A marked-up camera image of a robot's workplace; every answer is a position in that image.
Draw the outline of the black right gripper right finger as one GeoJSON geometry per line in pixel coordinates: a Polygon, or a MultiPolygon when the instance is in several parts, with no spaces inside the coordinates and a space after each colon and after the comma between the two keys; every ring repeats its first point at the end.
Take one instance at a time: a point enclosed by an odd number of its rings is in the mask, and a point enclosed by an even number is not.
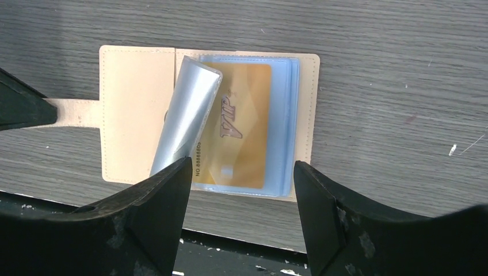
{"type": "Polygon", "coordinates": [[[306,162],[295,193],[313,275],[486,275],[487,205],[426,217],[374,201],[306,162]]]}

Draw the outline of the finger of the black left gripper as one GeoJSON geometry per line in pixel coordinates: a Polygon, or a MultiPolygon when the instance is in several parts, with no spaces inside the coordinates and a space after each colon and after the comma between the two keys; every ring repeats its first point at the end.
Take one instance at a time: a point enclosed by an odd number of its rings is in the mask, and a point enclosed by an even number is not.
{"type": "Polygon", "coordinates": [[[36,89],[1,69],[1,130],[50,125],[58,109],[36,89]]]}

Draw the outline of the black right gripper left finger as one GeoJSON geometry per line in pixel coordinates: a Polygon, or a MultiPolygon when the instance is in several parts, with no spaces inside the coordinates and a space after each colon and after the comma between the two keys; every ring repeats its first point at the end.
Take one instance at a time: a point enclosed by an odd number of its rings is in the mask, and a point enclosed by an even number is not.
{"type": "Polygon", "coordinates": [[[2,275],[170,275],[192,181],[182,158],[81,207],[1,193],[2,275]]]}

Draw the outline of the beige leather card holder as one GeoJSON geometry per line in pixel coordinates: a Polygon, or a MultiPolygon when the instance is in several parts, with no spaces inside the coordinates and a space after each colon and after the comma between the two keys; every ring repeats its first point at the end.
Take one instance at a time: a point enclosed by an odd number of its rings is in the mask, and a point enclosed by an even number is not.
{"type": "Polygon", "coordinates": [[[296,141],[292,160],[310,162],[320,66],[314,53],[103,45],[99,50],[99,99],[49,99],[58,110],[55,126],[100,130],[105,181],[136,184],[148,178],[185,56],[196,60],[211,56],[297,59],[298,123],[292,132],[296,141]]]}

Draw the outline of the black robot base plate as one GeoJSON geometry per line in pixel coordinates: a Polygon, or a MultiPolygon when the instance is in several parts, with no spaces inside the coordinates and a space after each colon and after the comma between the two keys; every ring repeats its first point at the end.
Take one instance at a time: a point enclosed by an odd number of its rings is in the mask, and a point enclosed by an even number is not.
{"type": "MultiPolygon", "coordinates": [[[[1,192],[1,210],[21,217],[61,214],[76,206],[1,192]]],[[[306,255],[184,230],[173,275],[310,275],[306,255]]]]}

